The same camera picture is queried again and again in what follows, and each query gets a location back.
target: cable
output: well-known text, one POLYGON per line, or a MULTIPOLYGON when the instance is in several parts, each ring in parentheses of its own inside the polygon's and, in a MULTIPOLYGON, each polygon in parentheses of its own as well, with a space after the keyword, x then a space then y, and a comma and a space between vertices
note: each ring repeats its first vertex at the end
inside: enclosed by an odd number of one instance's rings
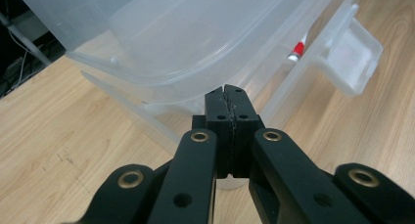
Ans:
POLYGON ((22 80, 22 83, 25 83, 27 80, 29 80, 31 77, 33 77, 35 74, 37 74, 37 73, 39 73, 40 71, 42 71, 43 69, 40 69, 40 70, 37 70, 37 71, 35 71, 35 72, 33 72, 33 73, 31 73, 30 75, 28 75, 27 77, 25 77, 23 80, 22 80))
POLYGON ((23 56, 23 60, 22 60, 21 76, 19 77, 18 84, 16 84, 16 87, 14 87, 13 89, 18 88, 19 85, 21 84, 22 76, 23 76, 23 69, 24 69, 24 61, 25 61, 26 56, 27 56, 27 50, 26 50, 26 52, 24 52, 24 56, 23 56))
MULTIPOLYGON (((9 14, 10 14, 10 10, 9 10, 9 2, 8 2, 8 0, 4 0, 4 4, 5 4, 5 7, 6 7, 6 18, 7 18, 7 20, 9 19, 9 14)), ((10 32, 10 30, 8 30, 9 31, 9 35, 10 35, 10 37, 12 38, 12 40, 18 45, 18 46, 20 46, 22 49, 24 49, 24 51, 25 52, 28 52, 28 53, 30 53, 30 55, 32 55, 32 56, 34 56, 33 55, 33 53, 31 53, 26 47, 24 47, 21 43, 19 43, 16 39, 15 39, 15 37, 14 37, 14 35, 12 34, 12 32, 10 32)))

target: screw hole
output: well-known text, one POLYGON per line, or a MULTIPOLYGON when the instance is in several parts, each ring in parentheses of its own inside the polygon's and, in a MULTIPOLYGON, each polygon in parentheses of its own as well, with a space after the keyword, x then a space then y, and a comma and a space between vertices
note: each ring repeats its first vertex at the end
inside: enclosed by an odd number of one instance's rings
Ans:
POLYGON ((144 174, 139 171, 126 171, 118 178, 118 185, 123 189, 137 187, 144 180, 144 174))
POLYGON ((173 202, 178 207, 187 207, 192 203, 192 196, 187 193, 180 193, 174 197, 173 202))
POLYGON ((274 141, 274 142, 280 141, 282 139, 281 134, 279 134, 277 132, 270 132, 270 131, 268 131, 268 132, 263 133, 262 136, 266 140, 268 140, 268 141, 274 141))
POLYGON ((333 200, 324 193, 314 194, 314 201, 320 206, 331 207, 333 206, 333 200))
POLYGON ((372 173, 360 168, 351 169, 348 172, 348 176, 353 182, 365 187, 374 188, 379 186, 378 178, 376 178, 372 173))
POLYGON ((190 136, 190 138, 195 142, 201 143, 201 142, 204 142, 208 139, 208 134, 204 133, 204 132, 196 132, 196 133, 193 133, 190 136))

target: translucent plastic storage bin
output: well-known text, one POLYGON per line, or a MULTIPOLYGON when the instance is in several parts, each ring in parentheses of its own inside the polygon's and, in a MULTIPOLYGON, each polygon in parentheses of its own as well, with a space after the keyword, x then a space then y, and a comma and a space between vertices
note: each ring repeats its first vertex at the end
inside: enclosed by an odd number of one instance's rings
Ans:
POLYGON ((161 145, 172 153, 218 86, 245 89, 265 123, 283 127, 319 69, 360 94, 382 53, 354 19, 356 0, 24 1, 85 77, 171 139, 161 145), (304 56, 287 64, 307 32, 304 56))

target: wood grain surface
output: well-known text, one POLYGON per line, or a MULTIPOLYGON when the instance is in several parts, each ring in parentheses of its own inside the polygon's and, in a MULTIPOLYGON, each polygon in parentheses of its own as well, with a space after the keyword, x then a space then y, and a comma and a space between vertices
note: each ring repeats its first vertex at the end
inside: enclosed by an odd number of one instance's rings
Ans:
MULTIPOLYGON (((415 0, 362 0, 357 18, 385 48, 364 93, 319 75, 285 131, 322 169, 360 162, 414 196, 415 0)), ((0 223, 75 221, 118 167, 171 158, 67 58, 0 100, 0 135, 0 223)), ((215 207, 215 223, 260 222, 247 185, 215 207)))

